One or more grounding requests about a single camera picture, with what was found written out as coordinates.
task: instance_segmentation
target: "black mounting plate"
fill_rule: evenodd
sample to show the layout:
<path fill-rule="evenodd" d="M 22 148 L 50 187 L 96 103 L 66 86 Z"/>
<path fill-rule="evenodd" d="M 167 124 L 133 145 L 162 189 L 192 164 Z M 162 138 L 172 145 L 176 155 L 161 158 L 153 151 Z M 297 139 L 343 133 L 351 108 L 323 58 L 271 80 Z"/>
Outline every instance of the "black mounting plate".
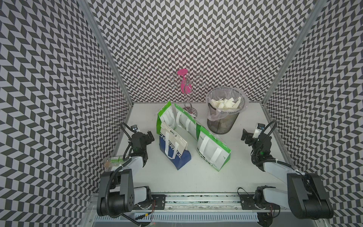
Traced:
<path fill-rule="evenodd" d="M 240 194 L 240 201 L 241 201 L 241 206 L 242 206 L 243 210 L 261 211 L 261 209 L 258 209 L 255 206 L 253 195 Z M 280 208 L 279 205 L 276 205 L 274 203 L 271 203 L 271 205 L 272 205 L 272 210 L 278 210 Z M 265 209 L 262 209 L 262 210 L 271 210 L 271 207 L 266 207 Z"/>
<path fill-rule="evenodd" d="M 155 210 L 163 210 L 165 207 L 165 198 L 166 195 L 163 194 L 155 194 L 155 195 L 151 195 L 152 197 L 152 201 L 155 200 Z M 139 207 L 137 204 L 134 205 L 134 210 L 143 210 L 141 207 Z"/>

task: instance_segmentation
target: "shopping bag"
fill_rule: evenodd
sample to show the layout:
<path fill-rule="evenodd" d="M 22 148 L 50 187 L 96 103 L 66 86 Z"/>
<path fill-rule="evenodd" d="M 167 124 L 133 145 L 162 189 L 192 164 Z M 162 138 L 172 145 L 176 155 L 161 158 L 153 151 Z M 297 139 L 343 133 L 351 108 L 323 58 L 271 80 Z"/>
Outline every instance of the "shopping bag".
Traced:
<path fill-rule="evenodd" d="M 231 158 L 230 148 L 203 126 L 200 126 L 197 151 L 217 171 L 220 171 Z"/>
<path fill-rule="evenodd" d="M 160 133 L 161 122 L 165 122 L 172 129 L 176 128 L 176 122 L 174 112 L 171 107 L 171 102 L 165 104 L 165 106 L 158 112 L 158 118 L 156 120 L 156 133 Z"/>
<path fill-rule="evenodd" d="M 165 122 L 162 122 L 160 125 L 159 135 L 160 151 L 168 157 L 177 170 L 191 160 L 192 157 L 187 150 L 188 142 Z"/>
<path fill-rule="evenodd" d="M 195 119 L 178 104 L 174 104 L 176 109 L 176 125 L 189 132 L 198 140 L 199 130 Z"/>

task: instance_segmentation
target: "green and white paper bag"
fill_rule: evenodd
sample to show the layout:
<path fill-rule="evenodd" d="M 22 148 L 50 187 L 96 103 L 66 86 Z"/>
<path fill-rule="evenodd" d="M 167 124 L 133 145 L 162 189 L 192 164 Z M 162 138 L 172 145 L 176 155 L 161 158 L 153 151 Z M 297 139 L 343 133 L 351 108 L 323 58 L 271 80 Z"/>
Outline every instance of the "green and white paper bag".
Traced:
<path fill-rule="evenodd" d="M 198 126 L 200 133 L 197 150 L 204 160 L 219 171 L 231 158 L 231 150 L 203 126 Z"/>
<path fill-rule="evenodd" d="M 176 109 L 176 125 L 182 127 L 189 132 L 196 140 L 198 140 L 197 123 L 195 119 L 179 105 L 174 104 Z"/>
<path fill-rule="evenodd" d="M 158 119 L 156 120 L 156 133 L 158 135 L 160 134 L 161 122 L 164 122 L 172 129 L 176 128 L 174 112 L 170 101 L 158 112 Z"/>

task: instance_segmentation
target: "trash can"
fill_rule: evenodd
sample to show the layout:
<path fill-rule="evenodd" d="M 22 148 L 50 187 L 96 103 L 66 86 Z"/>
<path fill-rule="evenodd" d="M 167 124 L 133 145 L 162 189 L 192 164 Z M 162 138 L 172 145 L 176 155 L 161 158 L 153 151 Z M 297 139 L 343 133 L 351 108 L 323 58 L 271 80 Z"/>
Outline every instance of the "trash can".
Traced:
<path fill-rule="evenodd" d="M 236 109 L 221 110 L 212 105 L 211 100 L 230 99 L 237 101 L 241 97 L 241 102 Z M 239 89 L 229 87 L 218 87 L 208 92 L 205 102 L 208 106 L 207 125 L 210 131 L 216 134 L 226 134 L 229 132 L 236 121 L 240 112 L 244 111 L 248 106 L 248 98 L 246 94 Z"/>

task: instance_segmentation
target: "chevron patterned wall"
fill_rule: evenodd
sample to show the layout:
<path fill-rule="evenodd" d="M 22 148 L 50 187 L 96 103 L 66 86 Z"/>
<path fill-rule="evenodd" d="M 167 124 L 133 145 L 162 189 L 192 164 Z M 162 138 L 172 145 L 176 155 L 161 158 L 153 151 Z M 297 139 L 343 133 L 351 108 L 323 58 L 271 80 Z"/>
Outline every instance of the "chevron patterned wall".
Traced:
<path fill-rule="evenodd" d="M 77 226 L 127 109 L 75 0 L 0 1 L 0 226 Z"/>
<path fill-rule="evenodd" d="M 88 1 L 133 101 L 183 101 L 169 75 L 187 68 L 200 102 L 217 86 L 262 100 L 315 0 Z"/>
<path fill-rule="evenodd" d="M 328 1 L 268 103 L 295 165 L 324 179 L 333 226 L 363 226 L 362 22 L 362 1 Z"/>

